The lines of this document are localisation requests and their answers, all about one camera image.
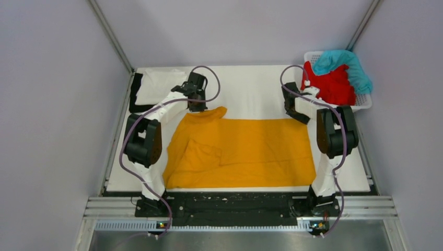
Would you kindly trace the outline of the yellow t shirt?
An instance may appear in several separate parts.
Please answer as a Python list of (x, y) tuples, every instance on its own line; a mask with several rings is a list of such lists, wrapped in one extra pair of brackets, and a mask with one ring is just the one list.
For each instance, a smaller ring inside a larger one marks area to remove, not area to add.
[(187, 113), (167, 148), (167, 189), (298, 187), (316, 177), (306, 125), (227, 119), (225, 107)]

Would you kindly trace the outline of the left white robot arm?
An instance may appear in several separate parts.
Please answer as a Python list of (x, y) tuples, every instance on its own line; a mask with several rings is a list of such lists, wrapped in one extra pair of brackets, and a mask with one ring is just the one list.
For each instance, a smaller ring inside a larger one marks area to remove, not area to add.
[(146, 111), (131, 112), (126, 120), (119, 165), (142, 185), (142, 198), (155, 216), (167, 211), (166, 191), (157, 162), (162, 156), (162, 128), (183, 111), (207, 110), (207, 77), (191, 71), (181, 84)]

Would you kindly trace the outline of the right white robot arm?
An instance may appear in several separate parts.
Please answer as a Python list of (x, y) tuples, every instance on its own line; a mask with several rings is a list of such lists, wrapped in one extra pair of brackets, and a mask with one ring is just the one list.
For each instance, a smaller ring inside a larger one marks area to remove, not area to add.
[(348, 155), (359, 144), (351, 106), (332, 107), (315, 98), (317, 88), (300, 92), (296, 83), (282, 85), (284, 108), (291, 118), (316, 123), (316, 143), (321, 153), (317, 174), (308, 190), (306, 208), (321, 215), (335, 201), (337, 175)]

